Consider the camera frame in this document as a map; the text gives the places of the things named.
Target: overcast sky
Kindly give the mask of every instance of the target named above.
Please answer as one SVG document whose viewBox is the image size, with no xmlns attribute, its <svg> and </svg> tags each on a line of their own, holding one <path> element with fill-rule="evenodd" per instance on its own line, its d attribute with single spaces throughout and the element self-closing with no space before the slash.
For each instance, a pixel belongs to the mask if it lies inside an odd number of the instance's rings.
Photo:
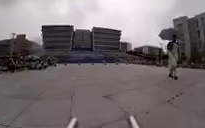
<svg viewBox="0 0 205 128">
<path fill-rule="evenodd" d="M 71 24 L 122 30 L 133 46 L 159 45 L 172 19 L 205 11 L 205 0 L 0 0 L 0 39 L 25 33 L 41 40 L 41 25 Z"/>
</svg>

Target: office building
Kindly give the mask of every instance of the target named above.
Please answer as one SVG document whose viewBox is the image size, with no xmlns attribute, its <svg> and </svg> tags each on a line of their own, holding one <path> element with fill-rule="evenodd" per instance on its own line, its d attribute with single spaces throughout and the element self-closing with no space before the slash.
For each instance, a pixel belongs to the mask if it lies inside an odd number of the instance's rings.
<svg viewBox="0 0 205 128">
<path fill-rule="evenodd" d="M 46 51 L 72 49 L 74 27 L 70 25 L 42 26 L 43 45 Z"/>
<path fill-rule="evenodd" d="M 205 12 L 192 18 L 186 16 L 173 20 L 174 28 L 182 34 L 181 56 L 196 58 L 196 52 L 205 51 Z"/>
<path fill-rule="evenodd" d="M 92 30 L 94 51 L 119 51 L 121 31 L 94 27 Z"/>
<path fill-rule="evenodd" d="M 77 29 L 74 33 L 73 50 L 92 50 L 91 31 Z"/>
<path fill-rule="evenodd" d="M 191 58 L 191 43 L 190 43 L 190 36 L 189 36 L 189 23 L 188 17 L 180 17 L 173 20 L 174 28 L 179 31 L 180 33 L 180 57 L 187 57 L 188 59 Z"/>
</svg>

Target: concrete pavement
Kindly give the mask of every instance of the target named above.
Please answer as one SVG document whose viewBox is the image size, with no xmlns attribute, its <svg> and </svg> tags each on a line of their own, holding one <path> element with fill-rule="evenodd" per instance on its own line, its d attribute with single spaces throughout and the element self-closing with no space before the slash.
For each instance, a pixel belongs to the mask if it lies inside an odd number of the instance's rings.
<svg viewBox="0 0 205 128">
<path fill-rule="evenodd" d="M 125 64 L 58 65 L 0 75 L 0 127 L 205 128 L 205 70 Z"/>
</svg>

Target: white pants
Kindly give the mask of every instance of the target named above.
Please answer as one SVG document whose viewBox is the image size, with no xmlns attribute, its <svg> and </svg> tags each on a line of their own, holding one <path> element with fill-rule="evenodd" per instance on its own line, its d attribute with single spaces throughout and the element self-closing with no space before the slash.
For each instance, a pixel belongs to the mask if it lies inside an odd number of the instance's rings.
<svg viewBox="0 0 205 128">
<path fill-rule="evenodd" d="M 178 56 L 169 53 L 169 73 L 174 77 L 177 76 L 177 61 L 178 61 Z"/>
</svg>

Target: person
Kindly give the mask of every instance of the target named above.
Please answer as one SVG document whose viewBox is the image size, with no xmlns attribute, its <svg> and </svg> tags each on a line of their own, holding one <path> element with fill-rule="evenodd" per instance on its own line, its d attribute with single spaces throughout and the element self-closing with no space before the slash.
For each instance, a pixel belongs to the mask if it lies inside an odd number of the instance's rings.
<svg viewBox="0 0 205 128">
<path fill-rule="evenodd" d="M 167 45 L 168 62 L 169 62 L 169 77 L 178 80 L 177 76 L 177 62 L 178 62 L 178 47 L 177 36 L 172 36 L 172 41 Z"/>
</svg>

